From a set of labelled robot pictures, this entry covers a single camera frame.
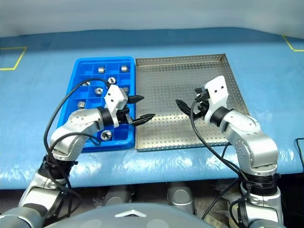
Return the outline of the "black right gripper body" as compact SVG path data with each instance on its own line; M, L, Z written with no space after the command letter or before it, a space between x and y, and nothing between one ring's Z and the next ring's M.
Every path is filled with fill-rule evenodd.
M209 93L208 91L202 91L201 93L197 94L195 98L195 102L198 103L198 110L199 112L194 114L194 119L205 118L205 115L209 109Z

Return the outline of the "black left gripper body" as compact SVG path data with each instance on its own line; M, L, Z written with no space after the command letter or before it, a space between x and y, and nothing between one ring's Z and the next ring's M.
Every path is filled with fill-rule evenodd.
M130 104L131 97L125 96L117 104L116 117L119 124L132 124L133 121L130 117L130 108L127 104Z

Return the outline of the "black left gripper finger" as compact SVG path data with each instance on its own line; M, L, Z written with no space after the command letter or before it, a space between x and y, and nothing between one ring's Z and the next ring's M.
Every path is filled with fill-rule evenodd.
M135 104L141 100L144 99L144 96L141 96L141 95L131 95L131 96L128 96L128 103L129 104Z
M145 124L148 121L150 121L154 116L155 116L155 114L145 114L145 115L140 116L137 119L132 119L132 125L142 125L142 124Z

